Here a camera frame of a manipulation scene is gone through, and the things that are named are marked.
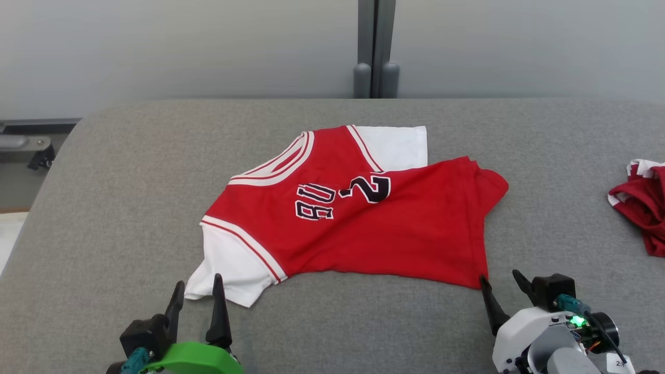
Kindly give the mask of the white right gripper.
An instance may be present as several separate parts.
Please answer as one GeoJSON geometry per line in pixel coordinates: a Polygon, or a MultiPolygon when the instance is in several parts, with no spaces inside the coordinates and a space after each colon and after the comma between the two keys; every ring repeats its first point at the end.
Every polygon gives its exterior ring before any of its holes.
{"type": "Polygon", "coordinates": [[[534,307],[509,316],[490,282],[480,276],[490,330],[496,337],[492,361],[498,373],[602,373],[592,355],[618,360],[618,329],[608,315],[547,312],[538,308],[532,282],[517,269],[512,275],[534,307]]]}

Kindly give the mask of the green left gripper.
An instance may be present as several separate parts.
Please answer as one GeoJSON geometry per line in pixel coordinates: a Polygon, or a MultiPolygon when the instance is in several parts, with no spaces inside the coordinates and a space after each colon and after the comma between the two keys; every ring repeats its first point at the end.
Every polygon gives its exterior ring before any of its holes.
{"type": "Polygon", "coordinates": [[[175,344],[169,346],[160,358],[147,348],[136,348],[123,362],[109,365],[107,373],[244,373],[230,350],[233,339],[221,275],[214,276],[213,313],[206,332],[209,345],[195,341],[176,343],[184,289],[185,282],[178,281],[165,311],[168,320],[166,336],[175,344]]]}

